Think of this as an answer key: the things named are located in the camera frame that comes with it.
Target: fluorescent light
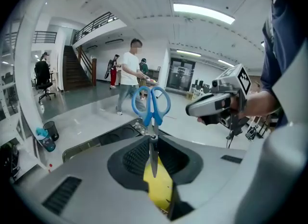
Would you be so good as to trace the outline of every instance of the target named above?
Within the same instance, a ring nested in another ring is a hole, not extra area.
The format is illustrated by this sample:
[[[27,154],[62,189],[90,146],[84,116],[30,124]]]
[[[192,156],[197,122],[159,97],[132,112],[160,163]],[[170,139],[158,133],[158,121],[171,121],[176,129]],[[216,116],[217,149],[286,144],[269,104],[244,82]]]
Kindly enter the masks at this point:
[[[228,65],[228,66],[234,66],[234,65],[232,65],[232,64],[230,64],[230,63],[228,63],[228,62],[225,62],[225,61],[223,61],[223,60],[218,60],[219,62],[221,62],[221,63],[223,63],[223,64],[226,64],[226,65]]]
[[[226,14],[223,14],[223,13],[220,13],[220,12],[208,9],[208,8],[200,7],[200,6],[192,6],[192,5],[185,5],[185,4],[174,4],[173,8],[174,8],[175,12],[196,13],[196,14],[200,14],[200,15],[204,15],[204,16],[208,16],[208,17],[218,19],[218,20],[225,22],[229,25],[231,25],[235,21],[234,18],[232,18],[232,17],[230,17]]]
[[[198,53],[192,53],[192,52],[187,52],[187,51],[182,51],[182,50],[177,50],[178,53],[185,53],[185,54],[190,54],[190,55],[193,55],[193,56],[198,56],[200,57],[201,55],[198,54]]]

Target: blue scissors handle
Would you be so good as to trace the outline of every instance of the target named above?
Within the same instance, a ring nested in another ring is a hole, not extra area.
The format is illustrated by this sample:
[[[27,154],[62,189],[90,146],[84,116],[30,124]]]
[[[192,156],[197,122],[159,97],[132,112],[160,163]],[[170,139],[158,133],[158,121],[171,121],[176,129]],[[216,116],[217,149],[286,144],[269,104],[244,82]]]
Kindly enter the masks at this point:
[[[164,111],[160,111],[157,106],[155,91],[161,91],[167,99],[167,108]],[[151,89],[151,94],[152,94],[153,107],[154,107],[153,118],[155,119],[157,125],[160,126],[163,123],[163,117],[170,111],[171,100],[167,92],[159,86],[153,87]]]
[[[148,92],[148,98],[146,99],[146,108],[145,111],[140,111],[136,107],[136,98],[137,95],[139,96],[140,91],[147,91]],[[134,110],[134,112],[139,115],[145,126],[148,126],[151,122],[151,119],[153,117],[153,114],[151,113],[151,91],[150,88],[147,86],[141,86],[133,95],[131,99],[131,106]]]
[[[147,101],[146,101],[147,104],[146,104],[146,108],[145,108],[144,112],[141,112],[136,107],[136,98],[137,98],[137,95],[139,95],[140,91],[147,91],[148,92],[148,98],[147,98]],[[155,91],[161,91],[164,94],[164,96],[166,97],[167,108],[165,109],[165,111],[160,111],[158,109]],[[151,112],[151,99],[153,101],[153,107],[154,107],[153,113]],[[155,119],[157,125],[160,126],[163,123],[163,117],[170,111],[171,100],[170,100],[170,97],[167,94],[167,92],[159,86],[155,86],[151,90],[147,86],[142,86],[134,93],[134,95],[131,99],[131,105],[132,105],[134,112],[142,118],[145,126],[148,126],[150,124],[152,117]]]

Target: black office chair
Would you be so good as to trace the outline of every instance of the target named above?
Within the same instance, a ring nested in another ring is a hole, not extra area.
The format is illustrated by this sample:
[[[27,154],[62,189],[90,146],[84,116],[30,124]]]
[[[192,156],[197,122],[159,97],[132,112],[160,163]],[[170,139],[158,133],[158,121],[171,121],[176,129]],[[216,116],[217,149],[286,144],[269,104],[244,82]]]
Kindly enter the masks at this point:
[[[48,64],[45,61],[40,61],[35,64],[35,74],[37,76],[37,89],[43,90],[44,94],[41,95],[38,98],[38,103],[41,104],[41,99],[44,97],[49,97],[49,100],[51,100],[51,95],[56,96],[56,93],[50,93],[49,90],[47,90],[50,86],[53,85],[52,83],[52,77],[50,76],[49,67]]]

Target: staircase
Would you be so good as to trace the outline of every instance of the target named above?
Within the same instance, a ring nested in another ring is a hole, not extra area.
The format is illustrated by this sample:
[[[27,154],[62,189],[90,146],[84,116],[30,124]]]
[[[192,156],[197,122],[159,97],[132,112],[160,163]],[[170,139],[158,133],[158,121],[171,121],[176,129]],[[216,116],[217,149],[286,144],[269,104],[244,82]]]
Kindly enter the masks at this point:
[[[64,47],[63,84],[64,91],[77,90],[92,86],[90,79],[78,61],[72,46]]]

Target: glass door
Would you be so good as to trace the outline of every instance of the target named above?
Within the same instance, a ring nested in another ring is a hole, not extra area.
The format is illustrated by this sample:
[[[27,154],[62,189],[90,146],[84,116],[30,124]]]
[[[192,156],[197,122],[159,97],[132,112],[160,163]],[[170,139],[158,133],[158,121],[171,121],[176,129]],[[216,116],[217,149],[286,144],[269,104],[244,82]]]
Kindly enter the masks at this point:
[[[189,91],[194,70],[195,62],[185,59],[171,59],[167,87]]]

